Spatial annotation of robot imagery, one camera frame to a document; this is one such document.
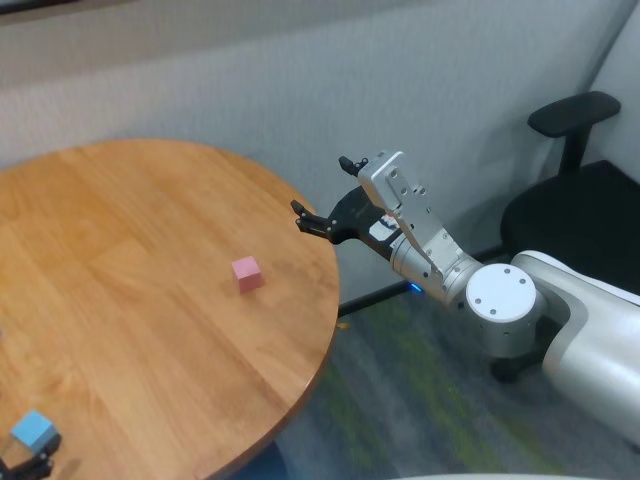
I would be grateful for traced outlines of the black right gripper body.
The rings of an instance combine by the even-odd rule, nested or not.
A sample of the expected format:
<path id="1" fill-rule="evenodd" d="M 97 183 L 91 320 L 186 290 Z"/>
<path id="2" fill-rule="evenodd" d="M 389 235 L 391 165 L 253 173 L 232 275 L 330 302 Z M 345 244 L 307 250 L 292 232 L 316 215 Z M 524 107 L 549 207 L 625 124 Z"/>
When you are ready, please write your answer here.
<path id="1" fill-rule="evenodd" d="M 338 245 L 359 240 L 385 260 L 392 254 L 392 242 L 400 235 L 396 220 L 376 207 L 361 187 L 347 193 L 329 216 L 329 241 Z"/>

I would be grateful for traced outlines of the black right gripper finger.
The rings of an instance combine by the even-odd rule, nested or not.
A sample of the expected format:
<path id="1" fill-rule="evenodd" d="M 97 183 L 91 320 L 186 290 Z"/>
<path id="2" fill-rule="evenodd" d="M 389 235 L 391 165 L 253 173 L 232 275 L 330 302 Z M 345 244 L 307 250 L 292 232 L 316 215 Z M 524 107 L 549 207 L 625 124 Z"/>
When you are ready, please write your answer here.
<path id="1" fill-rule="evenodd" d="M 328 239 L 332 232 L 330 221 L 320 217 L 304 207 L 297 200 L 292 200 L 290 206 L 297 216 L 295 223 L 300 232 Z"/>
<path id="2" fill-rule="evenodd" d="M 358 176 L 359 172 L 369 163 L 369 159 L 364 157 L 361 160 L 354 162 L 346 156 L 341 156 L 338 159 L 338 162 L 345 173 L 351 176 Z"/>

